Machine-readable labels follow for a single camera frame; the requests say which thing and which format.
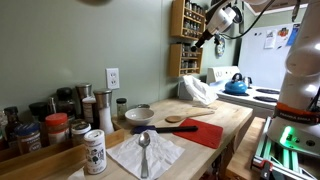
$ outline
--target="white bowl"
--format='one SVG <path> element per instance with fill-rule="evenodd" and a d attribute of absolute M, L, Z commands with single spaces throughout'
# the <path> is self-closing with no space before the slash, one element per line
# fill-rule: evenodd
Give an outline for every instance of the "white bowl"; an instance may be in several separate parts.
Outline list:
<path fill-rule="evenodd" d="M 154 112 L 149 108 L 134 108 L 125 113 L 127 121 L 133 126 L 147 125 L 153 115 Z"/>

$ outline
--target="electrical outlet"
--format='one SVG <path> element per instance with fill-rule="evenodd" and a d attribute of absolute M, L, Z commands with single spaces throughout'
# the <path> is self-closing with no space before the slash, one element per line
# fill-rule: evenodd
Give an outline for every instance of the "electrical outlet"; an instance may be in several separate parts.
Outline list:
<path fill-rule="evenodd" d="M 106 68 L 106 80 L 108 89 L 119 89 L 119 69 L 118 68 Z"/>

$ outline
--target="white spice bottle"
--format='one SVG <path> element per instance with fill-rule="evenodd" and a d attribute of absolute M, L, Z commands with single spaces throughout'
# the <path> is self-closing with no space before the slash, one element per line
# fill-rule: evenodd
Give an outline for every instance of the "white spice bottle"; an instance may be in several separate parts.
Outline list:
<path fill-rule="evenodd" d="M 110 89 L 94 90 L 93 94 L 96 98 L 96 103 L 99 109 L 99 117 L 100 117 L 99 129 L 103 130 L 106 135 L 113 133 L 114 128 L 111 121 L 112 90 Z"/>
<path fill-rule="evenodd" d="M 89 174 L 99 174 L 107 167 L 105 135 L 100 129 L 84 135 L 86 166 Z"/>

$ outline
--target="red cutting board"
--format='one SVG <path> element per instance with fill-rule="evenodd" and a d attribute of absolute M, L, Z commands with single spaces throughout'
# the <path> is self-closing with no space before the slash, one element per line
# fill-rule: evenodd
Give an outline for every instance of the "red cutting board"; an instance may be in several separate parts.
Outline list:
<path fill-rule="evenodd" d="M 174 132 L 174 135 L 213 149 L 217 149 L 219 147 L 223 132 L 222 127 L 190 118 L 184 120 L 180 126 L 197 126 L 198 130 L 195 132 Z"/>

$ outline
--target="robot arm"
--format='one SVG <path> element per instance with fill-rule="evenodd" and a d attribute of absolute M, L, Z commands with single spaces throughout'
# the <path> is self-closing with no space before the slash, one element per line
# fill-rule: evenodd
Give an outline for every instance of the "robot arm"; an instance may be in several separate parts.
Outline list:
<path fill-rule="evenodd" d="M 214 6 L 212 6 L 206 13 L 207 27 L 199 38 L 198 42 L 192 47 L 195 51 L 196 48 L 200 48 L 206 40 L 210 40 L 214 35 L 219 34 L 227 30 L 233 22 L 236 16 L 236 12 L 228 6 L 233 0 L 221 0 Z M 262 4 L 266 0 L 243 0 L 249 4 Z"/>
<path fill-rule="evenodd" d="M 192 47 L 193 51 L 232 24 L 236 14 L 231 7 L 227 7 L 231 1 L 221 0 L 209 9 L 207 28 L 195 44 L 196 47 Z M 265 2 L 265 0 L 243 1 L 249 4 Z M 293 12 L 293 20 L 298 6 Z M 319 14 L 320 0 L 310 0 L 299 33 L 286 59 L 286 75 L 275 109 L 275 117 L 267 132 L 271 140 L 283 147 L 318 158 L 320 157 L 320 112 L 314 106 L 320 96 Z"/>

